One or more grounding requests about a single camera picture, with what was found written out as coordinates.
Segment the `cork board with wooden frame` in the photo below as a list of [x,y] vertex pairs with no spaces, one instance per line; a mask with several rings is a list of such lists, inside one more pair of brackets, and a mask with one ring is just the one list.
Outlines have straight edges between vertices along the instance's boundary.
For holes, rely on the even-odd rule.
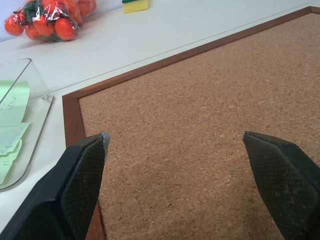
[[320,166],[320,5],[62,98],[65,142],[110,132],[87,240],[284,240],[245,131]]

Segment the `clear plastic tray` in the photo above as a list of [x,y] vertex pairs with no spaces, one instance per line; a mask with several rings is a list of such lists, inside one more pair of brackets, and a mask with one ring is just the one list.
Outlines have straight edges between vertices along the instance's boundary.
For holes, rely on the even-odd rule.
[[37,150],[49,112],[54,102],[54,96],[33,61],[23,58],[7,63],[0,63],[0,80],[28,82],[30,93],[21,123],[29,123],[21,140],[19,154],[0,184],[0,193],[19,185],[30,172],[34,155]]

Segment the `bag of small oranges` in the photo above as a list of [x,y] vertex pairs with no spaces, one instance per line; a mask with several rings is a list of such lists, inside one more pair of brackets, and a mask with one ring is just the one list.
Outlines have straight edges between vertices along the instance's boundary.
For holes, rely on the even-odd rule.
[[26,0],[3,23],[11,36],[34,41],[68,42],[77,39],[84,18],[97,8],[97,0]]

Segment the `pale green paper note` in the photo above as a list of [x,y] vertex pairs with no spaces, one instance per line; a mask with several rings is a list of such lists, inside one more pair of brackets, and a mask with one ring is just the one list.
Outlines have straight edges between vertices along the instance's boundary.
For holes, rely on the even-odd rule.
[[0,155],[0,184],[2,184],[13,164],[13,161],[16,160],[20,149],[22,147],[22,140],[20,139],[17,146],[12,152],[7,153],[6,155]]
[[29,122],[0,127],[0,156],[12,152],[29,126]]
[[29,95],[27,81],[0,80],[0,127],[15,126],[23,121]]

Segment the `yellow and green sponge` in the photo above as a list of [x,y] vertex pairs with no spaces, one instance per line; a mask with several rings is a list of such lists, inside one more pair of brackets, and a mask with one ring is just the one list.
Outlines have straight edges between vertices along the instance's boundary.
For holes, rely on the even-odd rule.
[[147,10],[150,0],[122,0],[123,11],[125,14]]

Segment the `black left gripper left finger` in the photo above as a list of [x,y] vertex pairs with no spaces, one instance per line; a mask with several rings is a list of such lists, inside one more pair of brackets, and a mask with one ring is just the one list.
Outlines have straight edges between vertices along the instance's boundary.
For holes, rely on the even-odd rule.
[[110,134],[68,146],[32,188],[0,240],[85,240],[98,200]]

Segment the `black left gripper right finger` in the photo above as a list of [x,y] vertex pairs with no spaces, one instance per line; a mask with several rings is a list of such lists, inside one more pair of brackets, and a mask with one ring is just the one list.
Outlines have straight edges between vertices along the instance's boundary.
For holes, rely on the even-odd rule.
[[320,167],[296,144],[245,131],[259,194],[285,240],[320,240]]

